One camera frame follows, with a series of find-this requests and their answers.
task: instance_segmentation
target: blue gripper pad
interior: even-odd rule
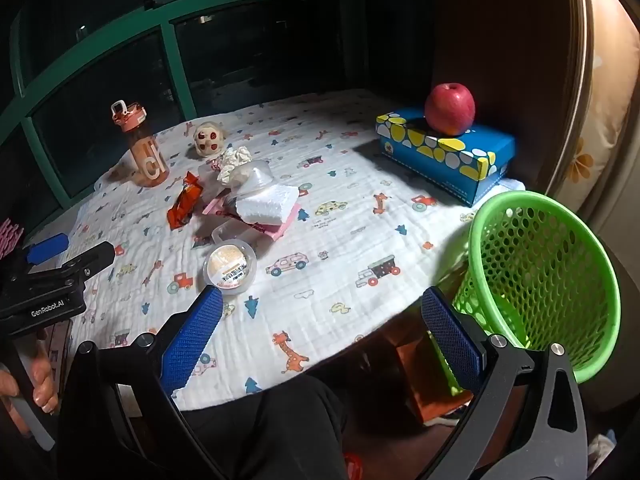
[[[50,258],[53,258],[57,254],[66,251],[69,247],[69,238],[65,234],[60,233],[58,235],[47,238],[39,244],[31,246],[27,253],[27,263],[32,265],[39,265],[46,262]]]
[[[169,395],[183,388],[222,317],[222,294],[209,286],[190,307],[190,313],[162,355],[160,383]]]
[[[477,394],[482,386],[482,357],[437,287],[424,291],[420,312],[458,384]]]

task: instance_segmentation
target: green basket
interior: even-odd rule
[[[453,304],[514,346],[562,344],[578,383],[604,366],[620,328],[618,282],[602,245],[567,208],[529,191],[479,209]]]

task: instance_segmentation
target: blue tissue box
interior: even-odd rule
[[[480,200],[507,171],[515,139],[474,124],[459,137],[430,129],[420,108],[406,108],[376,118],[386,156],[420,173],[468,206]]]

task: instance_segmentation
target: plush toy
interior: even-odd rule
[[[200,156],[218,156],[225,145],[225,131],[219,124],[202,123],[193,134],[193,142]]]

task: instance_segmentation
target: snack wrapper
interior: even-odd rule
[[[182,181],[182,191],[175,200],[174,206],[166,212],[166,219],[169,222],[171,231],[179,229],[189,223],[193,208],[200,198],[202,186],[198,184],[198,179],[190,171]]]

